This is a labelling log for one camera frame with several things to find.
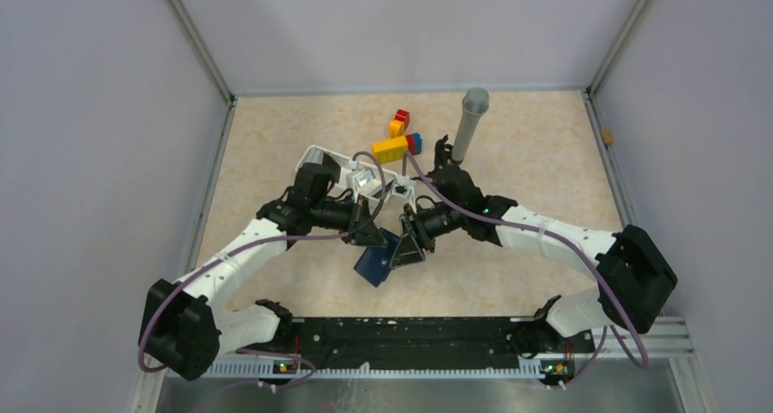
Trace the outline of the blue leather card holder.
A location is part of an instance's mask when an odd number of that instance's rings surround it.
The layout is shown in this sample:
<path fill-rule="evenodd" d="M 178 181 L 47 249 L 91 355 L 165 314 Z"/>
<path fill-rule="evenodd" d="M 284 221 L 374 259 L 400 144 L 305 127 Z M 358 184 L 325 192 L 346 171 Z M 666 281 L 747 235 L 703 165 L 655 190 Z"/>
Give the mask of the blue leather card holder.
<path fill-rule="evenodd" d="M 379 231 L 386 240 L 384 247 L 366 247 L 353 270 L 373 287 L 379 287 L 390 275 L 390 263 L 397 248 L 399 236 L 386 228 Z"/>

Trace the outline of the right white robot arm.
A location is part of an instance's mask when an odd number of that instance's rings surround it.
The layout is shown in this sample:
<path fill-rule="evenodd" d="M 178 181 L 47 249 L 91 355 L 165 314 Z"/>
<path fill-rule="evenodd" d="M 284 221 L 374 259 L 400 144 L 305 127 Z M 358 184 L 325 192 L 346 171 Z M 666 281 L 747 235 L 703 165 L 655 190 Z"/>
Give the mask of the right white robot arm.
<path fill-rule="evenodd" d="M 678 278 L 651 236 L 628 224 L 599 231 L 555 220 L 517 201 L 485 195 L 456 166 L 433 170 L 421 179 L 438 200 L 429 208 L 405 205 L 394 268 L 421 263 L 438 237 L 462 230 L 498 247 L 536 253 L 586 274 L 595 285 L 554 297 L 535 316 L 537 344 L 558 351 L 571 337 L 592 328 L 648 333 L 678 284 Z"/>

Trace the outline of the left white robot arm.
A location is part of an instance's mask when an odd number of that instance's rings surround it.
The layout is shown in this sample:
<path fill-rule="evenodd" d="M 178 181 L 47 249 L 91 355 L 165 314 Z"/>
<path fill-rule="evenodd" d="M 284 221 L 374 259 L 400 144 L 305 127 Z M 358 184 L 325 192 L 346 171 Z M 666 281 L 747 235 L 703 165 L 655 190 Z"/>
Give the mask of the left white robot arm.
<path fill-rule="evenodd" d="M 139 332 L 138 363 L 151 373 L 168 368 L 188 381 L 201 377 L 219 357 L 243 346 L 262 344 L 285 350 L 293 329 L 278 307 L 254 304 L 224 314 L 223 307 L 244 283 L 295 243 L 314 241 L 313 229 L 326 240 L 384 247 L 375 224 L 382 208 L 346 190 L 330 196 L 337 179 L 321 163 L 306 162 L 294 182 L 256 213 L 245 229 L 202 267 L 175 281 L 158 280 L 148 291 Z"/>

